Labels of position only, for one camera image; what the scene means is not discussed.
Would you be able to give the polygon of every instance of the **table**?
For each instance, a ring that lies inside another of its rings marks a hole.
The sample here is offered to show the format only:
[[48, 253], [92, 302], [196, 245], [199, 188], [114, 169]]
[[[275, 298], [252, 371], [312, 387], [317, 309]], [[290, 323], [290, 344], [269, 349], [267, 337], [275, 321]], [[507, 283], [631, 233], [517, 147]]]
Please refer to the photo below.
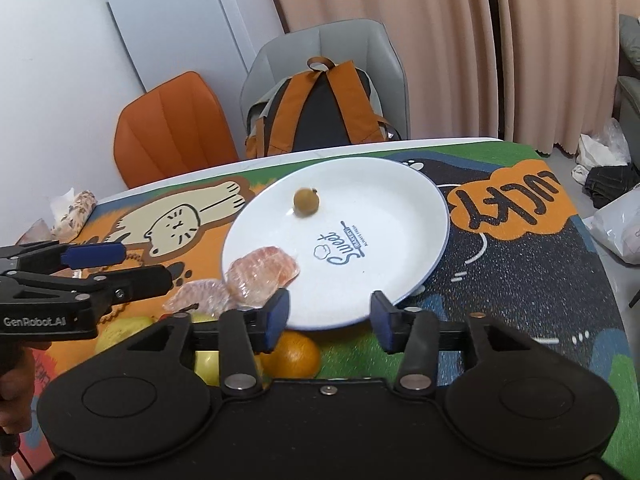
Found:
[[[278, 178], [329, 157], [382, 156], [407, 164], [429, 176], [446, 196], [451, 231], [436, 271], [402, 305], [433, 310], [443, 320], [487, 312], [609, 381], [622, 415], [604, 458], [628, 478], [640, 478], [636, 375], [591, 238], [535, 151], [491, 140], [495, 139], [329, 148], [182, 175], [100, 202], [76, 241], [127, 244], [127, 260], [114, 268], [166, 265], [174, 277], [173, 294], [185, 282], [221, 276], [222, 245], [237, 214], [225, 204], [245, 203]], [[180, 225], [184, 235], [176, 239], [172, 219], [185, 205]], [[165, 299], [121, 306], [112, 317], [157, 318]], [[368, 322], [309, 335], [321, 348], [320, 377], [392, 378], [397, 370], [400, 356], [380, 350]], [[93, 341], [65, 342], [39, 353], [35, 402], [50, 378], [87, 359], [93, 350]], [[461, 370], [460, 356], [443, 352], [438, 382], [450, 383]], [[37, 426], [24, 442], [23, 451], [33, 465], [40, 466], [50, 456]]]

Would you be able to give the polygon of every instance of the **plate rim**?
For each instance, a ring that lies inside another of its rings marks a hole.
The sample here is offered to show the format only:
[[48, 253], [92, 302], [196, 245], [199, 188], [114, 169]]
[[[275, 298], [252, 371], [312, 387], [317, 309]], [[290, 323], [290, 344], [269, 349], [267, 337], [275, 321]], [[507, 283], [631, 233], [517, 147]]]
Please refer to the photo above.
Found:
[[[451, 217], [450, 217], [450, 213], [449, 213], [449, 205], [447, 205], [447, 199], [444, 197], [444, 194], [441, 192], [440, 188], [438, 187], [438, 185], [433, 180], [431, 180], [428, 176], [426, 176], [421, 171], [414, 170], [414, 168], [411, 168], [407, 164], [403, 164], [399, 160], [393, 160], [391, 158], [377, 157], [377, 156], [366, 156], [366, 155], [365, 156], [349, 156], [349, 155], [345, 155], [345, 156], [338, 156], [336, 158], [330, 158], [329, 160], [319, 160], [318, 162], [315, 162], [313, 164], [309, 164], [308, 166], [305, 166], [304, 168], [299, 168], [298, 170], [292, 171], [291, 173], [286, 174], [282, 178], [276, 180], [275, 182], [273, 182], [271, 184], [271, 186], [288, 179], [289, 177], [295, 175], [299, 171], [303, 171], [303, 170], [306, 170], [308, 168], [312, 168], [314, 166], [318, 166], [319, 164], [326, 164], [328, 162], [336, 162], [338, 160], [354, 159], [354, 158], [355, 159], [366, 159], [366, 160], [372, 160], [373, 159], [373, 160], [378, 160], [378, 161], [385, 162], [385, 163], [400, 164], [401, 166], [404, 166], [407, 169], [409, 169], [411, 171], [414, 171], [415, 173], [420, 174], [423, 178], [425, 178], [426, 180], [431, 182], [431, 184], [433, 184], [433, 187], [435, 187], [435, 189], [438, 191], [438, 195], [439, 195], [440, 199], [442, 200], [442, 205], [444, 206], [444, 209], [447, 211], [447, 229], [446, 229], [445, 236], [444, 236], [444, 243], [443, 243], [442, 247], [440, 248], [440, 253], [438, 254], [438, 257], [435, 259], [433, 265], [430, 267], [430, 269], [424, 275], [424, 277], [416, 285], [414, 285], [414, 287], [411, 288], [408, 293], [406, 293], [404, 296], [401, 296], [398, 300], [395, 300], [395, 301], [392, 302], [392, 304], [395, 306], [398, 303], [400, 303], [402, 300], [405, 300], [406, 298], [408, 298], [414, 290], [416, 290], [420, 285], [422, 285], [428, 279], [429, 276], [431, 276], [431, 274], [433, 273], [435, 268], [440, 263], [440, 260], [442, 259], [442, 255], [444, 254], [444, 251], [447, 248], [447, 245], [449, 244], [449, 234], [450, 234], [450, 229], [451, 229]], [[226, 241], [228, 239], [228, 236], [231, 233], [232, 229], [234, 228], [234, 224], [236, 223], [236, 220], [239, 218], [239, 216], [244, 211], [246, 211], [246, 209], [255, 201], [255, 199], [259, 195], [261, 195], [262, 193], [267, 191], [271, 186], [268, 186], [265, 189], [263, 189], [248, 204], [246, 204], [240, 210], [240, 212], [238, 213], [238, 216], [231, 223], [231, 227], [229, 228], [229, 231], [226, 232], [225, 241], [222, 243], [222, 250], [220, 251], [220, 271], [221, 271], [221, 274], [222, 274], [223, 282], [225, 281], [225, 275], [226, 275], [226, 271], [224, 270], [225, 267], [223, 266], [223, 254], [225, 252], [225, 246], [226, 246]], [[314, 332], [314, 331], [320, 331], [320, 330], [335, 330], [337, 328], [344, 328], [344, 327], [351, 326], [351, 325], [354, 325], [354, 324], [357, 324], [357, 323], [361, 323], [366, 319], [369, 319], [369, 314], [367, 314], [364, 317], [359, 317], [358, 319], [355, 319], [355, 320], [347, 322], [347, 323], [340, 322], [340, 323], [332, 324], [332, 325], [322, 325], [322, 326], [313, 326], [313, 327], [311, 327], [311, 326], [301, 326], [301, 325], [290, 325], [289, 324], [289, 320], [287, 320], [286, 329], [287, 330], [299, 330], [300, 332]]]

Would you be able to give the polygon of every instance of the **plate logo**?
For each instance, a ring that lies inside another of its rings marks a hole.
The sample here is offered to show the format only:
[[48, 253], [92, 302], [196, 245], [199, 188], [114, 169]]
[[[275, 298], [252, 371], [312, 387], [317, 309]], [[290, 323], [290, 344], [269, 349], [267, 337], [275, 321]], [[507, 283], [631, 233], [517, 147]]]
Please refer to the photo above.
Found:
[[341, 221], [342, 232], [330, 231], [325, 235], [320, 235], [318, 240], [321, 243], [314, 248], [314, 256], [318, 260], [324, 260], [332, 265], [346, 265], [352, 259], [364, 258], [363, 247], [367, 241], [362, 237], [355, 225], [348, 226]]

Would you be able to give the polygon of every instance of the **backpack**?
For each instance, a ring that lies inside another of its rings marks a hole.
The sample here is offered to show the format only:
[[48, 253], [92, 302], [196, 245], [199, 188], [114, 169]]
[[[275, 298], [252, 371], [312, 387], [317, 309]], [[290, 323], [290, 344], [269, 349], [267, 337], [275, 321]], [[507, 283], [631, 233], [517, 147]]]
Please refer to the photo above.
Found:
[[316, 56], [306, 64], [310, 71], [279, 82], [250, 108], [248, 158], [400, 139], [382, 117], [371, 79], [353, 61], [336, 65]]

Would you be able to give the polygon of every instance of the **white cabinet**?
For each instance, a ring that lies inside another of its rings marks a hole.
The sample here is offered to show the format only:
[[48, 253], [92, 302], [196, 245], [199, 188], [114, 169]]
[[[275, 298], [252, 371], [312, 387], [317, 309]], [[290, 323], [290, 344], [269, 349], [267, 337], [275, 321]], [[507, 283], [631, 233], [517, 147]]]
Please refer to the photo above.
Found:
[[244, 153], [240, 91], [255, 54], [282, 34], [273, 0], [108, 0], [145, 90], [199, 73]]

